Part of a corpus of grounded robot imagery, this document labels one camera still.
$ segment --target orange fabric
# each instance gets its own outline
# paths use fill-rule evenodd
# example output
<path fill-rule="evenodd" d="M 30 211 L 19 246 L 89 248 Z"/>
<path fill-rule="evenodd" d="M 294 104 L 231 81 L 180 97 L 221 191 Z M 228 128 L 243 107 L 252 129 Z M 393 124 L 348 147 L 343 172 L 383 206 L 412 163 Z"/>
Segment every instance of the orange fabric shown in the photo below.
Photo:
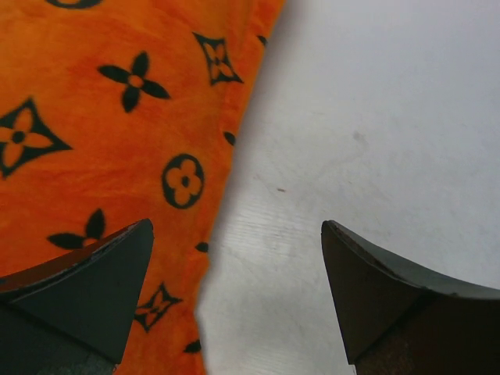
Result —
<path fill-rule="evenodd" d="M 204 373 L 207 243 L 282 2 L 0 1 L 0 274 L 150 218 L 119 375 Z"/>

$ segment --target black flower pattern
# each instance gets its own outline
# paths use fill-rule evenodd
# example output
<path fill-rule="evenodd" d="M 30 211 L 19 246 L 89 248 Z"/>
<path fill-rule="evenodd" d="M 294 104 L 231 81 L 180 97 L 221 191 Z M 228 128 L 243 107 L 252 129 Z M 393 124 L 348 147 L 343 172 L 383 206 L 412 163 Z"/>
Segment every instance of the black flower pattern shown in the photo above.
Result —
<path fill-rule="evenodd" d="M 234 146 L 236 143 L 236 137 L 229 131 L 224 131 L 224 138 L 226 138 L 226 141 L 228 141 L 231 146 Z"/>
<path fill-rule="evenodd" d="M 192 343 L 186 345 L 184 353 L 196 354 L 202 350 L 202 343 L 200 340 L 193 341 Z"/>
<path fill-rule="evenodd" d="M 31 98 L 0 118 L 0 170 L 4 179 L 24 163 L 70 149 L 44 124 Z"/>
<path fill-rule="evenodd" d="M 193 34 L 195 34 L 196 40 L 202 46 L 205 54 L 212 86 L 217 82 L 235 81 L 243 83 L 243 80 L 234 72 L 230 63 L 224 38 L 210 39 L 196 33 Z"/>
<path fill-rule="evenodd" d="M 115 65 L 104 65 L 98 68 L 99 73 L 103 76 L 127 86 L 122 94 L 122 106 L 127 113 L 132 111 L 139 103 L 141 91 L 155 98 L 170 98 L 169 93 L 161 84 L 145 79 L 148 69 L 149 57 L 146 52 L 141 52 L 137 55 L 132 62 L 130 72 Z"/>
<path fill-rule="evenodd" d="M 162 319 L 170 306 L 179 302 L 182 300 L 172 297 L 166 290 L 165 284 L 161 283 L 149 301 L 136 308 L 134 319 L 142 325 L 146 332 L 149 332 Z"/>
<path fill-rule="evenodd" d="M 163 170 L 163 195 L 176 209 L 193 206 L 202 196 L 204 183 L 202 165 L 188 154 L 174 157 Z"/>
<path fill-rule="evenodd" d="M 66 9 L 86 9 L 91 8 L 92 6 L 96 6 L 101 3 L 102 0 L 45 0 L 49 4 L 55 5 L 59 8 Z"/>
<path fill-rule="evenodd" d="M 73 233 L 58 233 L 48 236 L 47 239 L 59 248 L 65 250 L 77 250 L 84 248 L 92 242 L 96 242 L 102 238 L 105 231 L 104 212 L 98 209 L 92 213 L 85 225 L 85 235 Z"/>

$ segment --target white surface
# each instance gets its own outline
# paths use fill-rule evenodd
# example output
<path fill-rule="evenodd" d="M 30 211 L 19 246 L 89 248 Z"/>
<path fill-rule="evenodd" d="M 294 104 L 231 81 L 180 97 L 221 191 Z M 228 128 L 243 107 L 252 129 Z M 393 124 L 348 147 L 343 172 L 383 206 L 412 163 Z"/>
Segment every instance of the white surface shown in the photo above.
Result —
<path fill-rule="evenodd" d="M 212 238 L 198 309 L 209 373 L 353 373 L 323 220 L 500 288 L 499 7 L 289 0 Z"/>

